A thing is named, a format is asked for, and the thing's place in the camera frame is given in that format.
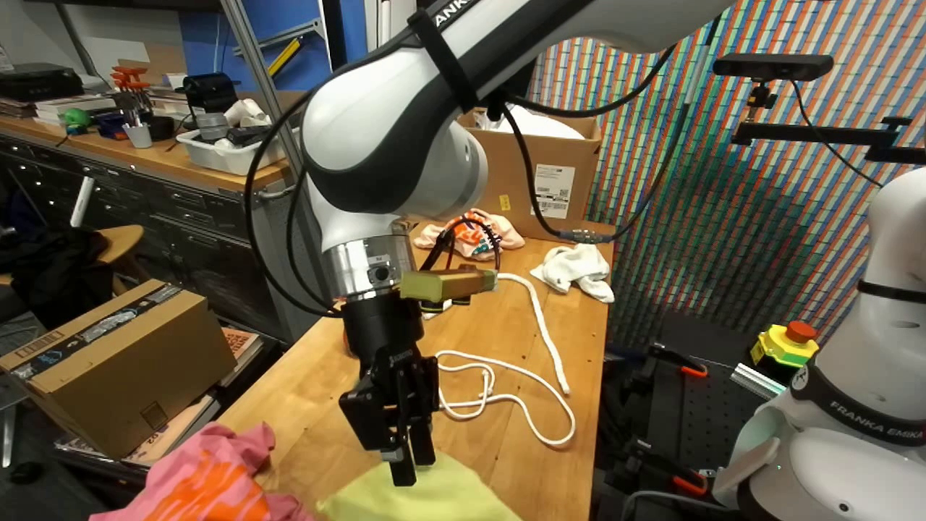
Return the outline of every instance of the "cardboard box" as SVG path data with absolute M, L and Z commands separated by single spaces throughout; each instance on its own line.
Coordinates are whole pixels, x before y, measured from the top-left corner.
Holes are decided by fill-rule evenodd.
M 532 177 L 544 217 L 557 227 L 575 227 L 587 219 L 603 132 L 596 119 L 559 120 L 575 126 L 585 138 L 526 136 L 526 149 L 535 167 Z M 477 204 L 510 217 L 523 236 L 549 236 L 529 204 L 517 138 L 513 132 L 481 129 L 474 112 L 464 116 L 464 126 L 489 157 L 489 181 Z
M 73 437 L 125 458 L 234 368 L 202 296 L 149 280 L 0 359 Z

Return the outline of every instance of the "floor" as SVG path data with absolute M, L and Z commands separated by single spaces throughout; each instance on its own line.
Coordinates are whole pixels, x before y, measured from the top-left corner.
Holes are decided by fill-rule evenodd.
M 0 353 L 36 339 L 41 324 L 26 313 L 0 324 Z M 15 388 L 0 385 L 0 410 L 15 400 Z M 0 468 L 0 518 L 2 521 L 73 521 L 102 513 L 105 507 L 56 460 L 52 443 L 57 429 L 31 404 L 20 404 L 18 463 L 37 463 L 41 478 L 11 482 Z

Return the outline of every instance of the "wooden workbench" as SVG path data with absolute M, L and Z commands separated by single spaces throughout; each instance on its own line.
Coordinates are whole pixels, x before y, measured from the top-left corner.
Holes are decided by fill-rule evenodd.
M 526 248 L 510 251 L 504 268 L 526 275 L 549 245 L 557 242 L 532 241 Z M 554 450 L 529 434 L 516 404 L 491 404 L 473 421 L 434 413 L 434 446 L 474 468 L 520 518 L 583 521 L 590 515 L 609 306 L 578 288 L 557 296 L 541 284 L 535 287 L 574 385 L 570 404 L 578 420 L 574 443 Z M 502 280 L 489 296 L 477 296 L 473 306 L 454 306 L 428 322 L 419 348 L 423 353 L 460 348 L 497 356 L 532 368 L 557 385 L 526 288 L 510 280 Z M 379 463 L 377 455 L 363 450 L 340 410 L 340 394 L 354 382 L 357 362 L 347 359 L 344 326 L 325 319 L 219 421 L 234 430 L 267 421 L 279 443 L 260 482 L 316 502 Z M 439 385 L 449 400 L 464 400 L 474 395 L 477 375 L 444 374 Z M 535 382 L 497 374 L 497 390 L 520 394 L 546 437 L 564 434 L 561 407 Z
M 0 136 L 20 138 L 67 157 L 182 181 L 182 186 L 196 186 L 209 191 L 244 191 L 244 177 L 195 167 L 185 157 L 185 148 L 176 144 L 173 138 L 153 141 L 151 148 L 137 149 L 130 141 L 105 138 L 99 132 L 63 138 L 62 126 L 37 123 L 31 119 L 2 119 L 2 116 L 0 116 Z M 282 174 L 283 174 L 282 165 L 260 167 L 254 177 L 254 187 L 282 180 Z

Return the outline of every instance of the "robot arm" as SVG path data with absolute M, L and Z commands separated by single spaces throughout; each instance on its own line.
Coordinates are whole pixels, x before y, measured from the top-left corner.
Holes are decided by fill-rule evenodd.
M 347 343 L 363 362 L 341 395 L 364 449 L 394 482 L 434 463 L 438 362 L 419 356 L 419 310 L 396 291 L 410 265 L 396 217 L 468 207 L 487 177 L 481 144 L 454 123 L 544 42 L 606 35 L 662 48 L 733 0 L 438 0 L 373 60 L 328 80 L 303 116 L 313 210 L 329 284 L 344 297 Z

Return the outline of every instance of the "red cloth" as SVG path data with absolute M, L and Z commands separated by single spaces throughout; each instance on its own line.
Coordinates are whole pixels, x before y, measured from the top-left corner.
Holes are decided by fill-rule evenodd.
M 212 421 L 151 465 L 133 502 L 89 515 L 89 521 L 309 521 L 313 515 L 296 498 L 267 495 L 253 479 L 267 468 L 273 446 L 269 426 L 238 437 Z

